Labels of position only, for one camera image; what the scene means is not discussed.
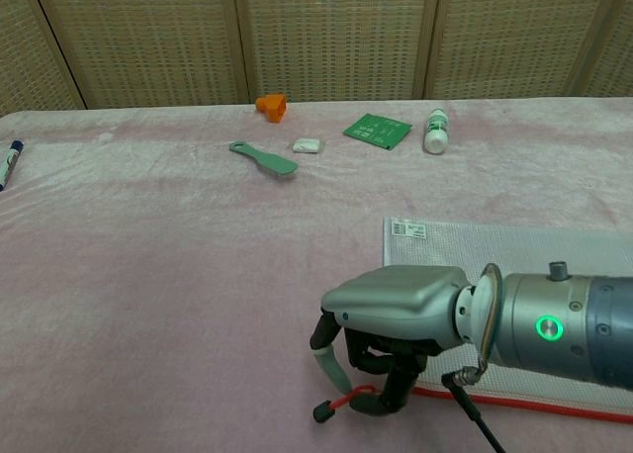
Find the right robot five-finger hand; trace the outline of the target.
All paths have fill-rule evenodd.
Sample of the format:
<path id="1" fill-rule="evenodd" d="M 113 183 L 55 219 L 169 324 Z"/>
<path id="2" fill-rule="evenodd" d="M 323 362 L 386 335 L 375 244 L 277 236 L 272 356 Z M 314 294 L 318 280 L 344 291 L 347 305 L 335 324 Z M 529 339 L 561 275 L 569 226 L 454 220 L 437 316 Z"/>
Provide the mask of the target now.
<path id="1" fill-rule="evenodd" d="M 319 366 L 352 409 L 386 416 L 406 404 L 428 358 L 463 344 L 455 320 L 457 299 L 469 286 L 454 266 L 390 265 L 325 293 L 310 338 Z M 386 378 L 381 393 L 355 393 L 332 343 L 344 334 L 349 363 Z"/>

